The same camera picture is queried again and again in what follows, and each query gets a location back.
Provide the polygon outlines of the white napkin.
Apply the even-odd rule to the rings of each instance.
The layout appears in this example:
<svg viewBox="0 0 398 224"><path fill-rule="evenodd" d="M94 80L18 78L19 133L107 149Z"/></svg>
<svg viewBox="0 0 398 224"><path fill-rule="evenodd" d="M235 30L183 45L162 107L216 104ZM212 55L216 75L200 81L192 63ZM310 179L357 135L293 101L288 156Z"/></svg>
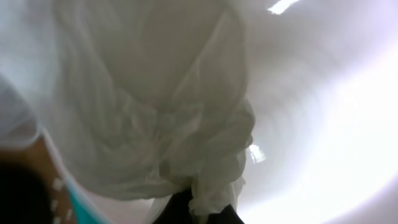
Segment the white napkin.
<svg viewBox="0 0 398 224"><path fill-rule="evenodd" d="M234 210L254 113L227 1L51 1L57 71L34 111L69 174L116 200L189 190L189 217Z"/></svg>

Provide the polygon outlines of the white round plate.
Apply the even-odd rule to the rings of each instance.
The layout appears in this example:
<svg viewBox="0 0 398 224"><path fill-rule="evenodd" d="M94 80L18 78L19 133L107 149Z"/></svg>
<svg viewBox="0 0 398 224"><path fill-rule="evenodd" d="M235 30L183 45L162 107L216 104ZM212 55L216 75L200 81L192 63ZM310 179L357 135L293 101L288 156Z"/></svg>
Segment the white round plate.
<svg viewBox="0 0 398 224"><path fill-rule="evenodd" d="M239 214L321 223L397 174L397 2L227 1L254 113Z"/></svg>

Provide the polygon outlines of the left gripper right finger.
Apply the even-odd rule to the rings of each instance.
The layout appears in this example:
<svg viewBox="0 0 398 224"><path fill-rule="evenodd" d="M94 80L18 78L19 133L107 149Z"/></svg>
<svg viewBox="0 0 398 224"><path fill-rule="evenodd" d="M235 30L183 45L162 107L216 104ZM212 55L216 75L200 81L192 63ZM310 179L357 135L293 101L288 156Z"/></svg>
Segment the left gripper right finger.
<svg viewBox="0 0 398 224"><path fill-rule="evenodd" d="M194 224L198 223L190 214L188 203L192 199L192 190L187 189L173 194L160 215L152 224ZM208 216L206 224L244 224L234 211L232 205L225 207L221 213L212 213Z"/></svg>

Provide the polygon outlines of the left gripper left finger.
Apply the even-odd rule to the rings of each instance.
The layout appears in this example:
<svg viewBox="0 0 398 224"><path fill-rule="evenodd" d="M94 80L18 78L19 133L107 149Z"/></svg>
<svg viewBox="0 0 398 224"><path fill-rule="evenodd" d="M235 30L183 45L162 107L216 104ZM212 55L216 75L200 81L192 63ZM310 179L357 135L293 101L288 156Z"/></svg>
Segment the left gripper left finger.
<svg viewBox="0 0 398 224"><path fill-rule="evenodd" d="M52 224L50 194L26 166L1 164L1 224Z"/></svg>

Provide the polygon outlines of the teal plastic serving tray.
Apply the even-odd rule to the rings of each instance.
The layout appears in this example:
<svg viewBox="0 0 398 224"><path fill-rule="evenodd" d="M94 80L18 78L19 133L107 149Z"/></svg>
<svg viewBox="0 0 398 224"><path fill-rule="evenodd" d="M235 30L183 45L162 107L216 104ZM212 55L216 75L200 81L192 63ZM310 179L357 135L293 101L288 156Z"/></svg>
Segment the teal plastic serving tray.
<svg viewBox="0 0 398 224"><path fill-rule="evenodd" d="M67 182L66 187L78 224L109 224L109 221L92 206L82 189L71 182Z"/></svg>

